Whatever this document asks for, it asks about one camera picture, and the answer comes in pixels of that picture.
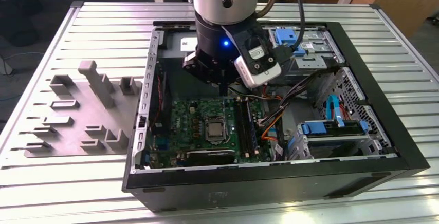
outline black case frame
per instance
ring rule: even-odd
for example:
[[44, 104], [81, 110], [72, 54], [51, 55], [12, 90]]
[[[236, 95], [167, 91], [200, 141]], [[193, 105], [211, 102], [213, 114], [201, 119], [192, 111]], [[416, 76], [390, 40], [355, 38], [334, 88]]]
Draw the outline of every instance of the black case frame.
[[[193, 22], [155, 22], [155, 25], [165, 24], [193, 25]], [[261, 24], [299, 25], [289, 22]], [[399, 157], [131, 174], [131, 140], [123, 191], [132, 193], [152, 211], [351, 197], [392, 178], [411, 176], [430, 168], [342, 25], [307, 22], [307, 26], [315, 25], [326, 26], [331, 33], [366, 95], [366, 104], [375, 112]]]

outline metal workbench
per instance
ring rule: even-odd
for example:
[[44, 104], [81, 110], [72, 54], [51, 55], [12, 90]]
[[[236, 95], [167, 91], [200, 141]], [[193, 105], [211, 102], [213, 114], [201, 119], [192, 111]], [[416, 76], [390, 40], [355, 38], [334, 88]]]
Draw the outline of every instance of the metal workbench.
[[[305, 5], [308, 21], [340, 22], [431, 169], [351, 199], [169, 212], [156, 215], [120, 191], [125, 156], [23, 156], [55, 74], [73, 79], [83, 59], [109, 78], [143, 79], [153, 20], [192, 20], [184, 3], [84, 3], [71, 7], [0, 136], [0, 221], [29, 223], [352, 223], [439, 221], [439, 77], [380, 10], [368, 5]], [[261, 20], [297, 21], [297, 6], [275, 5]]]

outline white label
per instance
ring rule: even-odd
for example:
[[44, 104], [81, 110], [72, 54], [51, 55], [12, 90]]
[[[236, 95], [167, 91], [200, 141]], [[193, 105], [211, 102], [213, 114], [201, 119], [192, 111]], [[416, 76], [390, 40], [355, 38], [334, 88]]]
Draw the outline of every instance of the white label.
[[276, 144], [275, 150], [280, 155], [283, 155], [283, 148], [279, 146], [279, 144]]
[[303, 43], [301, 44], [301, 47], [303, 48], [312, 48], [312, 43]]
[[252, 57], [253, 60], [259, 59], [260, 57], [264, 56], [263, 49], [260, 46], [256, 48], [248, 50], [249, 56]]
[[180, 50], [181, 51], [195, 51], [197, 46], [197, 38], [181, 38]]

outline ram slot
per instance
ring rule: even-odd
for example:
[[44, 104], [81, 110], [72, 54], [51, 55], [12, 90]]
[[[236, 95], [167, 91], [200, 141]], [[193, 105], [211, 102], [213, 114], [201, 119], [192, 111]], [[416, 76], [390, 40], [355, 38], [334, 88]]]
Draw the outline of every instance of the ram slot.
[[237, 138], [239, 138], [239, 150], [240, 150], [240, 156], [244, 158], [249, 157], [249, 150], [247, 146], [247, 137], [245, 137], [245, 125], [243, 121], [243, 111], [240, 106], [240, 100], [235, 100], [233, 103], [235, 106], [235, 121], [236, 121], [236, 131], [237, 131]]
[[248, 148], [251, 155], [257, 155], [257, 141], [256, 141], [256, 131], [255, 131], [255, 123], [252, 118], [252, 112], [249, 109], [249, 102], [245, 100], [243, 102], [243, 105], [245, 106], [245, 120], [247, 120], [247, 137], [248, 139]]
[[253, 156], [257, 151], [256, 134], [248, 101], [235, 100], [235, 119], [239, 138], [239, 149], [243, 157]]

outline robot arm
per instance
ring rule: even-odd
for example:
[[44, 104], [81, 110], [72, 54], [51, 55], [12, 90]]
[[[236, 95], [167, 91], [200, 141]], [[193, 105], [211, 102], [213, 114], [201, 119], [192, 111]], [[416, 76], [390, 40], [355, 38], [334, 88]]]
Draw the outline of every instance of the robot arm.
[[193, 0], [196, 11], [197, 50], [187, 56], [184, 69], [205, 83], [228, 85], [240, 78], [255, 88], [280, 75], [277, 62], [285, 61], [292, 49], [273, 48], [256, 21], [272, 4], [255, 12], [257, 0]]

